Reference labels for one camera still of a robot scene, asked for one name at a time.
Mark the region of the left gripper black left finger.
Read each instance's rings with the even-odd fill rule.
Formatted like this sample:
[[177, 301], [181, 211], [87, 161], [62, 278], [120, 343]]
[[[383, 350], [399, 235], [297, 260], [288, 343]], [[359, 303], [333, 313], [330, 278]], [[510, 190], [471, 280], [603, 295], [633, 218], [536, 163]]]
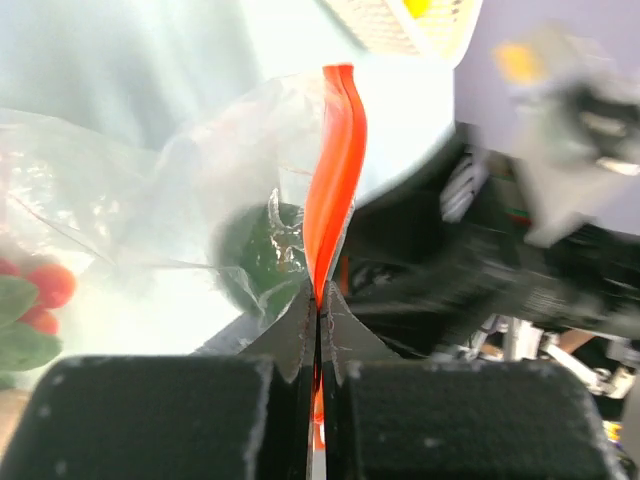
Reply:
[[306, 479], [317, 313], [304, 284], [240, 353], [57, 362], [2, 458], [5, 479]]

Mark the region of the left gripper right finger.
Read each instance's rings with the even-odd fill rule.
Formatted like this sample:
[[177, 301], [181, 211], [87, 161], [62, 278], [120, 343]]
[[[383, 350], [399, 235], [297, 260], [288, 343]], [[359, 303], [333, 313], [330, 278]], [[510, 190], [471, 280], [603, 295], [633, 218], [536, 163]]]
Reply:
[[544, 361], [404, 360], [328, 285], [319, 318], [331, 479], [621, 479], [595, 403]]

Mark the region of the green fake pepper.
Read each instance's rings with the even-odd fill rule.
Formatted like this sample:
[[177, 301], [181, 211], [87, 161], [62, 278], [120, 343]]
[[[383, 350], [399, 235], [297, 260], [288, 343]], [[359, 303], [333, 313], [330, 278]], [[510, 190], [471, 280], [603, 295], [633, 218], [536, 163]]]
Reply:
[[295, 205], [252, 206], [224, 227], [213, 255], [227, 297], [264, 326], [286, 311], [308, 279], [302, 220]]

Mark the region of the clear zip top bag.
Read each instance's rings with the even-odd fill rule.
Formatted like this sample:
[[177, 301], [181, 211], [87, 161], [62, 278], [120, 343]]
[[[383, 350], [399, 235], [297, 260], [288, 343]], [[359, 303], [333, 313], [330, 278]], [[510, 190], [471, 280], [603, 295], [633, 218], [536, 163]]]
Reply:
[[350, 64], [269, 80], [157, 152], [3, 110], [1, 259], [24, 272], [59, 263], [76, 291], [54, 312], [61, 353], [33, 370], [1, 372], [2, 438], [54, 363], [183, 356], [245, 313], [227, 297], [213, 255], [224, 227], [252, 206], [301, 208], [308, 279], [300, 288], [327, 279], [366, 142]]

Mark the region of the yellow fake lemon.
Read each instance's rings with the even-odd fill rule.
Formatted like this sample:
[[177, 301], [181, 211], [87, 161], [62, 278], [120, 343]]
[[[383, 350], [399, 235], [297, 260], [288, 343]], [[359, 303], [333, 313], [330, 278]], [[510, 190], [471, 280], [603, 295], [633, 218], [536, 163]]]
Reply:
[[404, 0], [403, 3], [413, 18], [420, 18], [429, 11], [432, 0]]

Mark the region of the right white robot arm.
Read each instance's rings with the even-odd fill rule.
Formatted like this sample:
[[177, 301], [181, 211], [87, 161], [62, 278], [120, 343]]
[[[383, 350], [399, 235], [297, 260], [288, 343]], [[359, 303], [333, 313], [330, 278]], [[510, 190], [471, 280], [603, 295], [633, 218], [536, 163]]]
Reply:
[[510, 154], [487, 156], [467, 207], [441, 189], [468, 168], [447, 151], [354, 215], [348, 245], [391, 271], [353, 284], [353, 314], [417, 357], [472, 348], [492, 317], [530, 324], [533, 354], [572, 371], [593, 394], [620, 399], [636, 370], [592, 368], [575, 353], [597, 336], [639, 337], [639, 239], [596, 222], [639, 177], [639, 96], [584, 39], [541, 27], [495, 54], [520, 108]]

